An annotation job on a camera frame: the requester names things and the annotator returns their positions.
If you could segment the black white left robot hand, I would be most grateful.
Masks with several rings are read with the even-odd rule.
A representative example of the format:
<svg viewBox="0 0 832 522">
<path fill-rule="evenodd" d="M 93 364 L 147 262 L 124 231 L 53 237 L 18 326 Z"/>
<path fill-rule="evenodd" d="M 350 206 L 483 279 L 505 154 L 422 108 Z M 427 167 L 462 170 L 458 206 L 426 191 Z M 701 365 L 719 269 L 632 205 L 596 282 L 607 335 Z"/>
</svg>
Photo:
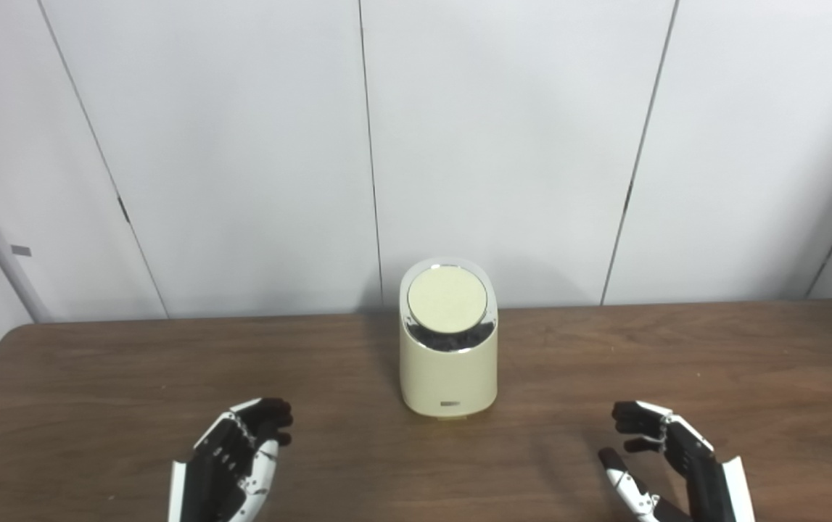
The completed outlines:
<svg viewBox="0 0 832 522">
<path fill-rule="evenodd" d="M 169 521 L 253 521 L 272 488 L 280 449 L 291 443 L 291 405 L 268 397 L 221 413 L 171 463 Z"/>
</svg>

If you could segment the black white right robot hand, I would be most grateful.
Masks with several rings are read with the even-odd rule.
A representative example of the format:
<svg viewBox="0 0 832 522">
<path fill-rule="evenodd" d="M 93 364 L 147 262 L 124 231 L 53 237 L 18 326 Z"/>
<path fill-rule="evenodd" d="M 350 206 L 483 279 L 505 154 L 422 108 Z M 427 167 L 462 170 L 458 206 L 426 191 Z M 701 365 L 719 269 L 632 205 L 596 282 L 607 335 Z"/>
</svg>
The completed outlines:
<svg viewBox="0 0 832 522">
<path fill-rule="evenodd" d="M 614 448 L 602 448 L 598 459 L 629 512 L 638 521 L 754 521 L 755 513 L 744 464 L 736 456 L 721 462 L 714 446 L 684 417 L 645 401 L 617 401 L 611 418 L 629 453 L 656 452 L 685 480 L 690 509 L 652 492 L 625 465 Z"/>
</svg>

